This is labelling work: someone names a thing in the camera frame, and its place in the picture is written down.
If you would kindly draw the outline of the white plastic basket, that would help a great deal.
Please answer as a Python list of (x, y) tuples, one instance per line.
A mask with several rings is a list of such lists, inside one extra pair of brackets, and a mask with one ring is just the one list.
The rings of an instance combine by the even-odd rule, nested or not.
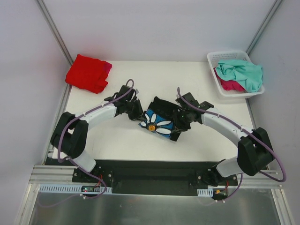
[(246, 52), (210, 52), (207, 60), (221, 99), (246, 99), (264, 93), (263, 68), (252, 63)]

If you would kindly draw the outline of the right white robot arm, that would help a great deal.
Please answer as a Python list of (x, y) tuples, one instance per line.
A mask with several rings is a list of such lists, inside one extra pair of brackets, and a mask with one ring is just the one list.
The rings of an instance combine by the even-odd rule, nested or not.
[(275, 159), (264, 129), (245, 127), (222, 115), (211, 103), (199, 103), (190, 92), (183, 96), (178, 94), (177, 97), (176, 101), (183, 110), (181, 119), (210, 127), (237, 147), (237, 156), (222, 160), (215, 166), (211, 173), (214, 184), (222, 185), (234, 174), (245, 173), (254, 176)]

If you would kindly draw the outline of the pink t-shirt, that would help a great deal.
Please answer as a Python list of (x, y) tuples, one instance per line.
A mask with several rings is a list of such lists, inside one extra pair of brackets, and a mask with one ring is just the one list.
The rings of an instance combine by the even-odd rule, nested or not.
[(109, 63), (109, 62), (104, 62), (104, 65), (103, 65), (103, 73), (108, 76), (110, 70), (112, 68), (112, 64)]

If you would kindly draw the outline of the black daisy t-shirt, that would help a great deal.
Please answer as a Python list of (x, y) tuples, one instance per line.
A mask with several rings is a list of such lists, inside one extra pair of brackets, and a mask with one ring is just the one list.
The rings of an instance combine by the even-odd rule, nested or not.
[(185, 121), (183, 109), (172, 102), (154, 97), (144, 112), (145, 121), (139, 123), (152, 133), (161, 135), (171, 141), (177, 141), (182, 132), (188, 131), (191, 126)]

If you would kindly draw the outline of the red t-shirt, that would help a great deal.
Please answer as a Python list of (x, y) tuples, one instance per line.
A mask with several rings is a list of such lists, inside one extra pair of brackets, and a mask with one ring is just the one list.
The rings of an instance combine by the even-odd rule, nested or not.
[(103, 73), (103, 60), (77, 55), (66, 74), (65, 82), (82, 90), (98, 94), (108, 85)]

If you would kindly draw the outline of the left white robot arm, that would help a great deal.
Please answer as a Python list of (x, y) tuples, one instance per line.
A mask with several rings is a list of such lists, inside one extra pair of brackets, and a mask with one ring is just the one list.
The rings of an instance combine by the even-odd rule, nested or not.
[(123, 113), (130, 120), (143, 121), (143, 109), (137, 93), (133, 87), (122, 85), (119, 92), (85, 112), (64, 112), (50, 139), (50, 144), (58, 150), (58, 161), (72, 161), (84, 170), (82, 175), (88, 182), (95, 182), (99, 177), (96, 161), (85, 150), (88, 131)]

